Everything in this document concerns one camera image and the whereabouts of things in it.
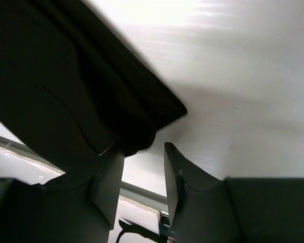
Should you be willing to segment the black skirt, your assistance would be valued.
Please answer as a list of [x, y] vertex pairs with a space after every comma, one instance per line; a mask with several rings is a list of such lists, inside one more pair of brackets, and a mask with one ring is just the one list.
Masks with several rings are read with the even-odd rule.
[[130, 156], [184, 104], [82, 1], [0, 1], [0, 122], [44, 159]]

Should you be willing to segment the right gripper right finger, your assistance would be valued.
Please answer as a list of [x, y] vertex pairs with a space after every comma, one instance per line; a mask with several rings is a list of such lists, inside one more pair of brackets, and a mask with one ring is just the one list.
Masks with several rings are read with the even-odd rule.
[[224, 228], [225, 183], [189, 161], [173, 143], [164, 145], [169, 223], [172, 228]]

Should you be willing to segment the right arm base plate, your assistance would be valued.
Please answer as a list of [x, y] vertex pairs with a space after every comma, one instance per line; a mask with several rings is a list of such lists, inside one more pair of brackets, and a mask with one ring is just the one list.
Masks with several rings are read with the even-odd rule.
[[159, 235], [164, 242], [175, 243], [174, 235], [171, 233], [169, 214], [164, 211], [160, 212]]

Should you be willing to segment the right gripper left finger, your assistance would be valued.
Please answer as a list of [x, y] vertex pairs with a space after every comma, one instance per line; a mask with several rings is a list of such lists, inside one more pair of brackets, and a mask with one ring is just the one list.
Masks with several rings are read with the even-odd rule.
[[38, 187], [39, 205], [34, 212], [39, 229], [45, 230], [111, 230], [113, 228], [124, 154], [109, 149], [63, 176], [80, 175], [81, 184], [73, 189], [57, 190], [48, 183]]

